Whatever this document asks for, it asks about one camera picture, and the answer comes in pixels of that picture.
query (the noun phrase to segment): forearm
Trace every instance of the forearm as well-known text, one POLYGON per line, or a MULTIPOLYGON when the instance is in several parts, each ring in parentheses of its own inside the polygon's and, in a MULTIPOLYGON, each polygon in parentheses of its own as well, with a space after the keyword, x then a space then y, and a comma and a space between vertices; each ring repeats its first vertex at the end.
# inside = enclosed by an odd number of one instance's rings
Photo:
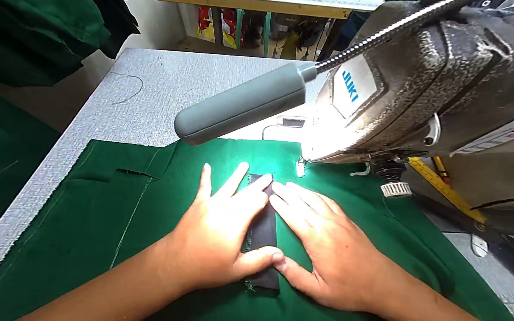
POLYGON ((393 264, 396 282, 382 288, 378 294, 380 299, 370 312, 388 321, 477 321, 427 284, 393 264))
POLYGON ((163 240, 21 320, 136 320, 184 294, 167 275, 163 240))

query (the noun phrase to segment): left hand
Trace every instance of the left hand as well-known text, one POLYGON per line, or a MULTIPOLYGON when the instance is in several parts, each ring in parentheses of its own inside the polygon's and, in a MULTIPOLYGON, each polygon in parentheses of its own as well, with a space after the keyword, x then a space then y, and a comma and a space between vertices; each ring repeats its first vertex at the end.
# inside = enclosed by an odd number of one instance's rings
POLYGON ((175 278, 182 293, 229 284, 284 259, 276 247, 240 252, 249 223, 268 202, 263 190, 272 181, 267 174, 235 193, 248 169, 246 162, 239 164, 211 196, 211 167, 205 164, 193 204, 159 241, 165 261, 162 277, 175 278))

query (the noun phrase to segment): industrial sewing machine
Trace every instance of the industrial sewing machine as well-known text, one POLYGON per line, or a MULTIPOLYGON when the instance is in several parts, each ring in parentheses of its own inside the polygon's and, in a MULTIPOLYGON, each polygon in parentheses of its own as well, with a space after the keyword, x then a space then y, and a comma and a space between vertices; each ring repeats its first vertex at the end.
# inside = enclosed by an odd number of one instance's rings
POLYGON ((514 144, 514 0, 386 2, 351 47, 315 65, 283 66, 181 111, 176 133, 199 144, 304 103, 303 162, 365 162, 387 197, 410 194, 408 157, 497 152, 514 144))

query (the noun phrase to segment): gray table surface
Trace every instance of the gray table surface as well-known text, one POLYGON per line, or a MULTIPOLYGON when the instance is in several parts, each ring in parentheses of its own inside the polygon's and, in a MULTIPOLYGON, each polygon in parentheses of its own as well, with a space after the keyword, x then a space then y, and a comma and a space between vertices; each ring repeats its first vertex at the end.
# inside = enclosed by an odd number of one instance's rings
MULTIPOLYGON (((0 262, 91 139, 166 146, 178 140, 179 110, 289 62, 125 49, 0 219, 0 262)), ((307 84, 307 103, 316 99, 325 79, 326 73, 307 84)), ((445 235, 514 314, 514 276, 491 254, 476 257, 469 235, 445 235)))

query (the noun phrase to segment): juki logo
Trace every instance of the juki logo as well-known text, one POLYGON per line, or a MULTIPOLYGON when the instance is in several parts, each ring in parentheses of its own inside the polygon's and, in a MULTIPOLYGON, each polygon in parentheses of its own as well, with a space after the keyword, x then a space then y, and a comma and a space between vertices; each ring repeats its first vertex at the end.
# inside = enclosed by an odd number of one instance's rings
POLYGON ((358 92, 356 92, 356 88, 354 87, 354 82, 352 81, 352 77, 350 73, 346 70, 342 72, 342 78, 344 78, 344 83, 346 88, 348 89, 348 93, 350 94, 350 102, 354 102, 354 100, 358 99, 358 92))

